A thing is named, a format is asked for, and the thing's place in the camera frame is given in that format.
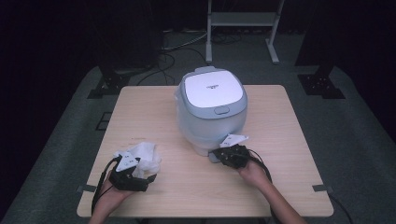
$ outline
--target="black cable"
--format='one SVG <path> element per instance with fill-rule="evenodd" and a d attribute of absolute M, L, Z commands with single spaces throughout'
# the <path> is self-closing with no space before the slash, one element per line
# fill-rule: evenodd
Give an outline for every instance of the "black cable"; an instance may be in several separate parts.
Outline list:
<path fill-rule="evenodd" d="M 113 187 L 113 186 L 111 186 L 111 187 L 110 187 L 109 189 L 107 189 L 103 194 L 100 194 L 100 195 L 99 195 L 99 193 L 100 193 L 100 191 L 101 191 L 101 189 L 102 189 L 102 185 L 103 185 L 103 183 L 105 182 L 105 177 L 106 177 L 106 174 L 107 174 L 108 167 L 111 165 L 111 163 L 113 163 L 114 161 L 117 161 L 117 159 L 118 159 L 118 158 L 114 158 L 113 160 L 111 160 L 111 161 L 107 164 L 105 170 L 102 172 L 102 174 L 101 174 L 101 176 L 100 176 L 100 179 L 99 179 L 99 182 L 98 182 L 98 186 L 96 187 L 96 191 L 95 191 L 95 194 L 93 195 L 93 199 L 92 199 L 92 207 L 91 207 L 91 213 L 92 213 L 92 214 L 93 214 L 93 210 L 95 209 L 96 203 L 98 202 L 98 200 L 100 199 L 100 197 L 102 197 L 102 195 L 103 195 L 104 193 L 106 193 L 108 190 L 110 190 L 110 189 Z"/>
<path fill-rule="evenodd" d="M 164 52 L 164 53 L 170 53 L 170 52 L 173 52 L 173 51 L 183 50 L 183 49 L 185 49 L 185 50 L 192 50 L 192 51 L 196 52 L 196 53 L 201 57 L 201 59 L 204 60 L 205 65 L 208 65 L 207 62 L 206 62 L 206 59 L 205 59 L 204 55 L 203 55 L 200 51 L 198 51 L 198 50 L 196 50 L 196 49 L 190 49 L 190 48 L 177 48 L 177 49 L 167 49 L 167 50 L 164 50 L 163 52 Z"/>
<path fill-rule="evenodd" d="M 346 216 L 347 216 L 347 219 L 349 220 L 349 223 L 350 223 L 350 224 L 353 224 L 352 217 L 350 216 L 350 214 L 348 213 L 348 211 L 345 209 L 345 207 L 344 207 L 336 198 L 334 198 L 334 196 L 332 196 L 331 194 L 329 194 L 329 197 L 330 197 L 330 199 L 332 199 L 335 203 L 337 203 L 337 204 L 340 206 L 340 208 L 344 211 L 344 213 L 345 213 Z"/>
<path fill-rule="evenodd" d="M 119 75 L 120 77 L 132 77 L 132 76 L 136 76 L 136 75 L 140 75 L 143 73 L 148 72 L 149 70 L 151 70 L 154 67 L 154 64 L 150 64 L 145 68 L 139 68 L 138 71 L 129 71 L 130 69 L 134 69 L 132 67 L 127 67 L 125 68 L 125 70 L 127 70 L 127 72 L 125 73 L 120 73 L 120 71 L 116 71 L 115 69 L 113 69 L 113 71 Z"/>
<path fill-rule="evenodd" d="M 242 40 L 241 35 L 220 35 L 215 34 L 212 36 L 212 43 L 216 45 L 231 45 Z"/>
<path fill-rule="evenodd" d="M 153 76 L 153 75 L 155 75 L 155 74 L 157 74 L 157 73 L 161 73 L 161 72 L 163 72 L 163 71 L 165 71 L 165 70 L 171 68 L 171 67 L 175 64 L 175 57 L 173 57 L 173 56 L 170 55 L 170 54 L 166 54 L 166 53 L 164 53 L 163 55 L 165 55 L 165 57 L 167 56 L 167 57 L 170 57 L 170 58 L 172 59 L 171 64 L 168 65 L 167 67 L 165 67 L 164 69 L 159 68 L 159 69 L 160 69 L 159 71 L 152 72 L 152 73 L 146 75 L 145 77 L 141 78 L 141 79 L 137 82 L 136 86 L 140 85 L 140 83 L 142 83 L 146 78 L 151 77 L 151 76 Z"/>
<path fill-rule="evenodd" d="M 175 78 L 172 77 L 172 76 L 169 76 L 167 73 L 165 73 L 165 70 L 166 70 L 166 69 L 169 69 L 171 66 L 173 66 L 173 65 L 175 64 L 175 58 L 173 58 L 173 56 L 171 56 L 171 55 L 167 55 L 167 56 L 172 57 L 172 59 L 173 59 L 172 64 L 171 64 L 170 66 L 166 67 L 165 69 L 161 69 L 160 64 L 158 63 L 158 64 L 157 64 L 157 65 L 158 65 L 158 69 L 163 73 L 163 77 L 165 78 L 165 83 L 166 83 L 167 86 L 169 85 L 169 83 L 168 83 L 168 77 L 170 77 L 170 78 L 172 79 L 172 81 L 173 81 L 172 85 L 175 85 Z"/>
<path fill-rule="evenodd" d="M 267 175 L 268 179 L 270 180 L 270 182 L 272 183 L 272 177 L 270 174 L 270 171 L 268 170 L 267 166 L 264 164 L 264 162 L 262 161 L 262 158 L 259 156 L 259 154 L 251 149 L 248 149 L 248 151 L 253 152 L 254 154 L 256 154 L 260 159 L 257 159 L 255 157 L 252 156 L 245 156 L 245 155 L 241 155 L 241 154 L 237 154 L 237 153 L 232 153 L 231 155 L 234 156 L 238 156 L 238 157 L 242 157 L 245 158 L 247 160 L 251 160 L 256 162 L 265 172 L 265 174 Z M 275 223 L 281 223 L 279 218 L 277 218 L 276 214 L 274 213 L 274 210 L 271 208 L 270 206 L 270 212 L 271 212 L 271 216 L 273 217 Z"/>
<path fill-rule="evenodd" d="M 188 45 L 192 45 L 192 44 L 195 44 L 195 43 L 197 43 L 199 41 L 202 41 L 205 36 L 207 36 L 206 32 L 204 32 L 202 35 L 199 35 L 198 37 L 194 38 L 191 41 L 188 41 L 186 43 L 183 43 L 183 44 L 180 44 L 180 45 L 177 45 L 177 46 L 163 48 L 163 50 L 179 49 L 179 48 L 182 48 L 182 47 L 185 47 L 185 46 L 188 46 Z"/>

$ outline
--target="gray carpet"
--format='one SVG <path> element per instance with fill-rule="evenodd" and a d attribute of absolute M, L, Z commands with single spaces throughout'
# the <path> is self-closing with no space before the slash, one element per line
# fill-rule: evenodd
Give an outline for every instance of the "gray carpet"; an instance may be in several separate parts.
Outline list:
<path fill-rule="evenodd" d="M 167 46 L 175 46 L 192 34 L 168 34 Z M 396 223 L 396 146 L 357 93 L 351 79 L 338 68 L 331 73 L 333 84 L 346 99 L 325 100 L 308 96 L 298 74 L 316 71 L 315 66 L 295 67 L 302 35 L 278 35 L 275 41 L 279 65 L 273 65 L 262 35 L 243 35 L 230 45 L 213 46 L 213 63 L 239 77 L 243 84 L 279 84 L 285 87 L 319 173 L 333 196 L 346 208 L 355 223 Z M 205 55 L 205 43 L 187 46 Z M 175 64 L 163 73 L 147 77 L 140 85 L 176 85 L 205 61 L 190 49 L 170 52 Z M 160 67 L 171 64 L 160 57 Z M 145 74 L 131 77 L 136 85 Z M 97 67 L 82 80 L 42 154 L 2 223 L 86 223 L 77 215 L 79 185 L 86 183 L 104 136 L 96 124 L 112 111 L 117 95 L 87 99 L 101 77 Z M 331 217 L 307 217 L 309 223 L 348 223 L 336 203 Z M 198 219 L 154 219 L 151 223 L 201 223 Z M 136 223 L 111 218 L 108 223 Z M 210 219 L 206 223 L 257 223 L 255 219 Z"/>

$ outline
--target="dark background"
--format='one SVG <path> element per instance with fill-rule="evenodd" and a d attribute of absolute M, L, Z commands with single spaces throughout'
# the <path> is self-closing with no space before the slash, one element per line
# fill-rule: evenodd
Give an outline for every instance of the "dark background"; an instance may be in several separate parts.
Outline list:
<path fill-rule="evenodd" d="M 134 27 L 134 21 L 140 20 L 138 15 L 147 18 L 147 14 L 134 10 L 149 1 L 129 2 L 134 5 L 128 8 L 125 1 L 0 1 L 1 217 L 79 82 L 98 65 L 98 34 L 110 35 L 106 39 L 110 45 L 122 43 L 119 37 L 123 35 L 137 43 L 145 36 L 120 29 Z M 215 10 L 274 10 L 277 5 L 274 0 L 214 2 Z M 117 6 L 130 9 L 137 17 L 122 22 L 115 17 L 118 11 L 108 10 Z M 151 4 L 148 19 L 160 31 L 205 29 L 206 7 L 202 0 L 157 0 Z M 287 0 L 278 30 L 284 34 L 306 32 L 296 65 L 315 65 L 332 58 L 353 79 L 393 139 L 395 11 L 394 1 Z M 117 26 L 105 25 L 111 20 L 117 21 Z M 136 46 L 121 45 L 116 53 L 128 58 L 128 48 L 133 52 L 129 56 L 138 60 L 135 52 L 141 49 Z"/>

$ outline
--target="black wall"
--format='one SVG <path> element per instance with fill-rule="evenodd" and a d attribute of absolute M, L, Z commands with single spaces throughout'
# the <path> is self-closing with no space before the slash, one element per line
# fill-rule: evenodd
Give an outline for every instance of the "black wall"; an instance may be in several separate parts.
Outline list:
<path fill-rule="evenodd" d="M 154 2 L 153 16 L 157 22 L 163 21 L 158 24 L 161 28 L 205 28 L 206 1 L 190 1 L 188 5 L 177 0 Z M 316 1 L 286 1 L 280 31 L 303 32 L 313 2 Z M 320 27 L 323 27 L 322 23 L 329 23 L 326 20 L 334 16 L 334 11 L 329 13 L 326 7 L 319 7 L 317 17 L 307 32 L 300 63 L 316 63 L 315 59 L 323 52 L 323 46 L 318 49 L 309 47 L 317 44 L 315 36 L 318 31 L 322 35 L 323 32 L 340 35 L 341 38 L 332 39 L 336 39 L 337 44 L 350 44 L 339 45 L 341 53 L 338 54 L 338 64 L 357 83 L 361 95 L 367 99 L 384 126 L 394 130 L 396 111 L 390 104 L 395 102 L 395 88 L 392 87 L 395 83 L 393 64 L 396 61 L 391 53 L 395 52 L 393 41 L 396 36 L 393 31 L 396 22 L 393 19 L 396 10 L 391 1 L 371 1 L 368 5 L 364 4 L 363 9 L 356 8 L 362 3 L 355 2 L 338 1 L 338 4 L 332 5 L 332 8 L 341 8 L 339 10 L 344 16 L 342 20 L 334 20 L 336 24 L 329 31 Z M 79 82 L 97 65 L 97 35 L 86 6 L 84 1 L 79 0 L 0 1 L 3 121 L 0 217 L 18 193 Z M 352 21 L 349 15 L 355 16 Z M 343 27 L 345 20 L 355 26 L 346 29 Z"/>
<path fill-rule="evenodd" d="M 80 1 L 1 1 L 0 217 L 79 82 L 95 66 Z"/>
<path fill-rule="evenodd" d="M 396 141 L 396 2 L 317 1 L 297 65 L 332 60 Z"/>

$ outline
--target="hand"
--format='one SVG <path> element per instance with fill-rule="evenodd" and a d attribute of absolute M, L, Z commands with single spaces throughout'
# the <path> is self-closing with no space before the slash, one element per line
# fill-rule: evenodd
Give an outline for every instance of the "hand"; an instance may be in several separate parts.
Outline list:
<path fill-rule="evenodd" d="M 248 184 L 256 188 L 270 183 L 264 170 L 254 161 L 248 161 L 244 168 L 239 168 L 237 171 Z"/>
<path fill-rule="evenodd" d="M 98 202 L 96 203 L 95 209 L 93 210 L 90 224 L 93 223 L 104 223 L 106 218 L 114 212 L 122 202 L 131 196 L 134 192 L 128 190 L 119 190 L 113 187 L 111 182 L 108 180 L 111 171 L 107 173 L 105 182 L 103 183 L 101 194 L 103 194 Z"/>

